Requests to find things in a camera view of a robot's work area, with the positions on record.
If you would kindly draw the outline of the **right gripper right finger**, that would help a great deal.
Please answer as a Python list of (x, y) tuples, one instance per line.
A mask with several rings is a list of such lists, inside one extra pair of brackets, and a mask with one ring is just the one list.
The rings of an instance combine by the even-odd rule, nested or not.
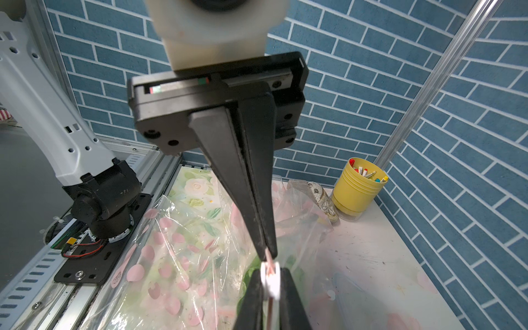
[(312, 330), (291, 272), (280, 269), (279, 320), (281, 330)]

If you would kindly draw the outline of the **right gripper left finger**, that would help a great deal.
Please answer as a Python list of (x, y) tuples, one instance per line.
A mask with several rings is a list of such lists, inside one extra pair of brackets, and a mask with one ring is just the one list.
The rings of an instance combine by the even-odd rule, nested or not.
[(251, 277), (241, 309), (236, 318), (233, 330), (262, 330), (263, 329), (264, 291), (261, 273), (255, 270)]

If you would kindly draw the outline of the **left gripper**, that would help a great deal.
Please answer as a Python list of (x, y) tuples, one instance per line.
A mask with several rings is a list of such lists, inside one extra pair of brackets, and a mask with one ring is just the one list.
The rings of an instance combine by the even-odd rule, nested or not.
[[(309, 74), (300, 52), (135, 76), (135, 126), (166, 155), (202, 149), (238, 207), (261, 260), (278, 248), (272, 206), (274, 148), (290, 147)], [(239, 109), (241, 141), (230, 111)]]

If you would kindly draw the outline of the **zip-top bag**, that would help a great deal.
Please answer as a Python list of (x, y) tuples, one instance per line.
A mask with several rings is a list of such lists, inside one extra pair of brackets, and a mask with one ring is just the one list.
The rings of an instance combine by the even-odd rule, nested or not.
[[(314, 182), (290, 180), (274, 176), (272, 199), (279, 254), (277, 261), (290, 270), (300, 300), (312, 325), (318, 309), (335, 298), (329, 279), (317, 260), (320, 243), (333, 230), (332, 221), (324, 212), (329, 205), (318, 201), (326, 197)], [(219, 200), (226, 226), (226, 248), (219, 259), (219, 292), (217, 305), (219, 328), (231, 329), (239, 315), (250, 277), (261, 263), (247, 233), (241, 213), (223, 187)]]
[(232, 204), (161, 197), (82, 329), (232, 329), (256, 253)]

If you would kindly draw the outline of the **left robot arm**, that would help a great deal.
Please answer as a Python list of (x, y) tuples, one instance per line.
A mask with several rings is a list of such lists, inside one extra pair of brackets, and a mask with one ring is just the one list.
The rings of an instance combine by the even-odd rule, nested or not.
[[(274, 152), (289, 147), (305, 104), (299, 52), (265, 56), (288, 1), (147, 1), (171, 69), (127, 84), (136, 129), (167, 155), (201, 149), (238, 207), (259, 258), (276, 258)], [(95, 136), (31, 44), (1, 17), (1, 104), (41, 149), (99, 239), (121, 235), (136, 174)]]

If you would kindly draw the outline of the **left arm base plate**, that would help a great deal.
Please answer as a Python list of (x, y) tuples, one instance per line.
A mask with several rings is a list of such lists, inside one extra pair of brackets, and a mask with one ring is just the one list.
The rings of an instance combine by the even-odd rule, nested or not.
[(85, 255), (82, 258), (67, 258), (64, 265), (54, 275), (55, 283), (103, 285), (123, 255), (125, 248), (136, 231), (143, 214), (150, 205), (152, 195), (141, 193), (131, 207), (133, 226), (124, 238), (113, 243), (94, 243), (88, 245), (89, 237), (82, 240), (73, 255)]

